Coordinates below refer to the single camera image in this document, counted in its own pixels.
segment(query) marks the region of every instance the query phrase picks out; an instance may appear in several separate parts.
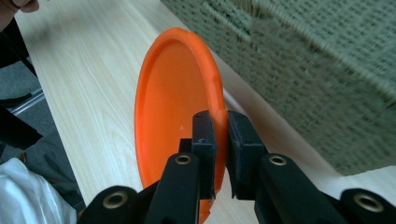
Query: white cloth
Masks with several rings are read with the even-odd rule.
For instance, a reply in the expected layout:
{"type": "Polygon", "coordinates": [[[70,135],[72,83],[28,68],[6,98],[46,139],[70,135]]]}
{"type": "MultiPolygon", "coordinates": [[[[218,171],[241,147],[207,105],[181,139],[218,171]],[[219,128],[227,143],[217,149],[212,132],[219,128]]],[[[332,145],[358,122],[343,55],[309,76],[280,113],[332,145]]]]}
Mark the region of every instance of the white cloth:
{"type": "Polygon", "coordinates": [[[76,210],[18,159],[0,165],[0,223],[73,223],[76,210]]]}

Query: black chair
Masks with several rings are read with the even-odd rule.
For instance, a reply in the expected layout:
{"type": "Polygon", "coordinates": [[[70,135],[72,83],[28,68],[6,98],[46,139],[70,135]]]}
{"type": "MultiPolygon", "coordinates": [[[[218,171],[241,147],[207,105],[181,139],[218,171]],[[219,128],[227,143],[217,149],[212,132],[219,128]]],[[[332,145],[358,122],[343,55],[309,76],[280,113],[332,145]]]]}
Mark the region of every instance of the black chair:
{"type": "MultiPolygon", "coordinates": [[[[36,76],[33,65],[27,60],[28,56],[18,25],[12,20],[11,24],[0,33],[0,68],[22,61],[36,76]]],[[[16,117],[42,99],[44,94],[39,89],[22,97],[0,100],[0,142],[26,149],[42,137],[37,130],[16,117]]]]}

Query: floor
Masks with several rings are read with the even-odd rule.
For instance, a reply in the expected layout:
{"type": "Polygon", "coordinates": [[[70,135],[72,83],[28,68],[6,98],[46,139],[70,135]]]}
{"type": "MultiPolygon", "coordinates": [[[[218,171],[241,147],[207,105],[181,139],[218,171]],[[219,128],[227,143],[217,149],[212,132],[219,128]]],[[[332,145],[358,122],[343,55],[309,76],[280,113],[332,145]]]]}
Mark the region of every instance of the floor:
{"type": "MultiPolygon", "coordinates": [[[[40,88],[40,84],[37,78],[23,63],[14,63],[0,69],[0,99],[20,97],[38,88],[40,88]]],[[[18,115],[18,118],[42,135],[56,132],[56,126],[46,100],[23,111],[18,115]]],[[[19,149],[7,146],[0,157],[0,164],[20,154],[19,149]]]]}

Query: wooden table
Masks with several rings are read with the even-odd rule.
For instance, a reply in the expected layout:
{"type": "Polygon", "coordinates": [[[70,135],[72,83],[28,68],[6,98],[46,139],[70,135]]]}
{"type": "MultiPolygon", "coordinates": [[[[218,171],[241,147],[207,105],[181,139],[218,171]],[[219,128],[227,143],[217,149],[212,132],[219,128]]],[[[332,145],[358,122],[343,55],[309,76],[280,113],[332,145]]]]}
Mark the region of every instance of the wooden table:
{"type": "MultiPolygon", "coordinates": [[[[149,46],[185,27],[158,0],[50,0],[17,15],[84,200],[124,185],[141,190],[134,153],[134,97],[149,46]]],[[[271,151],[292,157],[319,189],[339,197],[365,188],[396,204],[396,168],[340,176],[267,103],[216,57],[230,109],[247,114],[271,151]]],[[[252,202],[231,199],[226,175],[207,223],[257,222],[252,202]]]]}

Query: wicker basket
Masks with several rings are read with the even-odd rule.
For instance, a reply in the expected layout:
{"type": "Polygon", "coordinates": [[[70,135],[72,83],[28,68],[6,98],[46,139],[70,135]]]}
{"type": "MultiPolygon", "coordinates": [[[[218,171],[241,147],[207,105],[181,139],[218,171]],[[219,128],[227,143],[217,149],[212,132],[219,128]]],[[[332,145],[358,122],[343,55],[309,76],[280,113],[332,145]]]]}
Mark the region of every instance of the wicker basket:
{"type": "Polygon", "coordinates": [[[396,164],[396,2],[163,2],[339,173],[396,164]]]}

